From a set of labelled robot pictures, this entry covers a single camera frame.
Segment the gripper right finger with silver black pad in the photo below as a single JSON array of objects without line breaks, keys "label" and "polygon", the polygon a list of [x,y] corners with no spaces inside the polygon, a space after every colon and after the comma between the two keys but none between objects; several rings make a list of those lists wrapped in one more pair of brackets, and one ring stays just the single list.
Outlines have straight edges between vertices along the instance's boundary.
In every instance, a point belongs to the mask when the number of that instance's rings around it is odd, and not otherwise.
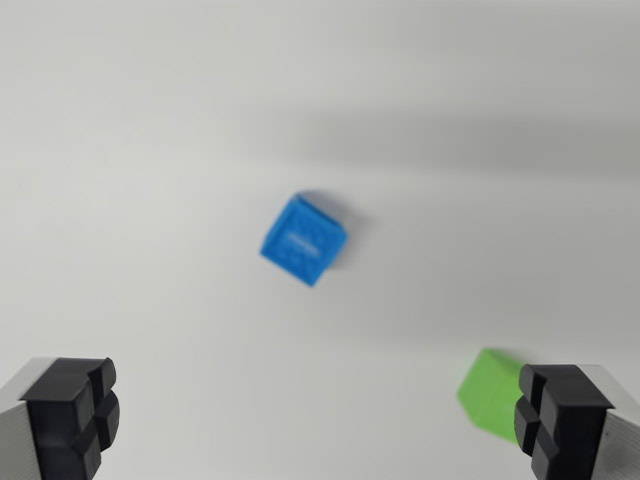
[{"label": "gripper right finger with silver black pad", "polygon": [[639,401],[599,365],[524,365],[514,412],[542,480],[637,479]]}]

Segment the gripper left finger with silver black pad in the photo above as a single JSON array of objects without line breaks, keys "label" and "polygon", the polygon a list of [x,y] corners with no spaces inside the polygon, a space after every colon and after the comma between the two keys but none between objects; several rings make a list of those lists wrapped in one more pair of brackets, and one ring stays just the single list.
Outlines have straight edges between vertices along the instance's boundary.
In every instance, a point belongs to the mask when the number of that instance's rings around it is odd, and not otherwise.
[{"label": "gripper left finger with silver black pad", "polygon": [[92,479],[116,438],[110,358],[35,357],[1,387],[1,477]]}]

